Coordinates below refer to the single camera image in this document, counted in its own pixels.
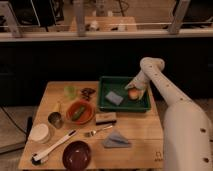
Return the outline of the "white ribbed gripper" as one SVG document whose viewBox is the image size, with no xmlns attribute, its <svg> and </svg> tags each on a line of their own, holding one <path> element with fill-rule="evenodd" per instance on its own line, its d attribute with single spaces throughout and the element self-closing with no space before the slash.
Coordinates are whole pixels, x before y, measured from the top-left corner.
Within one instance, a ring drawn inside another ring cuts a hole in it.
<svg viewBox="0 0 213 171">
<path fill-rule="evenodd" d="M 149 78 L 140 71 L 126 86 L 125 89 L 129 90 L 131 88 L 136 88 L 137 90 L 137 100 L 141 100 L 146 93 L 148 87 Z"/>
</svg>

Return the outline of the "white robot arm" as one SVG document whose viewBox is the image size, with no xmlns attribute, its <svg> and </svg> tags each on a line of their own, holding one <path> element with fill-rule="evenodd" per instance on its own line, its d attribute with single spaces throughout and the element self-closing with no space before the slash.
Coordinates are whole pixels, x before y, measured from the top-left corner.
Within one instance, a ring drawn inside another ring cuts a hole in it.
<svg viewBox="0 0 213 171">
<path fill-rule="evenodd" d="M 152 82 L 168 108 L 163 126 L 164 171 L 213 171 L 211 133 L 213 124 L 204 110 L 163 73 L 161 58 L 144 57 L 139 73 L 125 86 L 133 99 L 141 99 Z"/>
</svg>

